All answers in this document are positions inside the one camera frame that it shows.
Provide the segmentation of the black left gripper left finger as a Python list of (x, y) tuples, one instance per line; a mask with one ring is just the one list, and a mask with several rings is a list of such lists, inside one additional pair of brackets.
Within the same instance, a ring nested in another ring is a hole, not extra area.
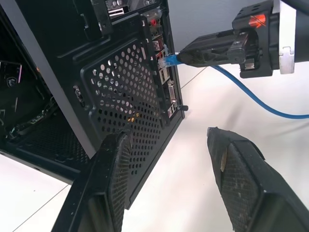
[(129, 177), (132, 135), (109, 134), (88, 167), (74, 180), (54, 232), (120, 232)]

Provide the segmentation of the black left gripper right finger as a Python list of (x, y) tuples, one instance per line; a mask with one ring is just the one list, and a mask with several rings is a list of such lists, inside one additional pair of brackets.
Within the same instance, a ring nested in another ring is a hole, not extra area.
[(307, 232), (309, 211), (249, 139), (209, 127), (215, 181), (235, 232)]

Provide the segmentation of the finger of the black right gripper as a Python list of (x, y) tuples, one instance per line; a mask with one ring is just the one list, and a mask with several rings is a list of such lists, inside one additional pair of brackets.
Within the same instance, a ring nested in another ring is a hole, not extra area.
[(249, 34), (245, 31), (226, 30), (200, 36), (180, 51), (181, 55), (247, 55)]
[(193, 67), (209, 67), (223, 64), (242, 64), (242, 48), (182, 50), (177, 60)]

